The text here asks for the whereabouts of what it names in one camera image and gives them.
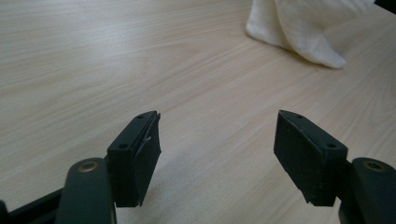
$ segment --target white fabric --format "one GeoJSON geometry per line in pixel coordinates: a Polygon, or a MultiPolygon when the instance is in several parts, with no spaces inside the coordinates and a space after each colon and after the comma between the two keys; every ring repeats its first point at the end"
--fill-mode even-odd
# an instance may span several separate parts
{"type": "Polygon", "coordinates": [[[323,31],[357,18],[375,0],[253,0],[247,34],[295,51],[308,61],[341,68],[346,61],[332,49],[323,31]]]}

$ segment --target light wood tabletop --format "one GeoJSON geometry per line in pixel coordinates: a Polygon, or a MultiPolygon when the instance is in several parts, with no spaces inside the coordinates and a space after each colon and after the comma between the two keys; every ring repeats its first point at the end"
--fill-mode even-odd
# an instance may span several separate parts
{"type": "Polygon", "coordinates": [[[2,1],[0,199],[14,210],[162,113],[142,207],[119,223],[339,223],[306,204],[273,152],[279,109],[396,166],[396,16],[375,7],[327,36],[334,70],[245,34],[251,1],[2,1]]]}

